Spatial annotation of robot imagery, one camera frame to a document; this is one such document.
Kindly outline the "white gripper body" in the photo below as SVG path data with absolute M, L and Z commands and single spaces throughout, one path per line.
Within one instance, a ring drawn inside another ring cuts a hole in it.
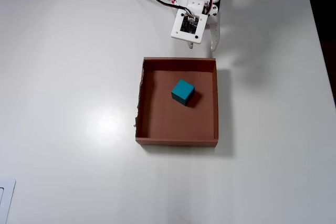
M 220 0 L 212 0 L 212 4 L 210 0 L 175 0 L 175 4 L 186 7 L 193 15 L 216 16 L 219 11 Z

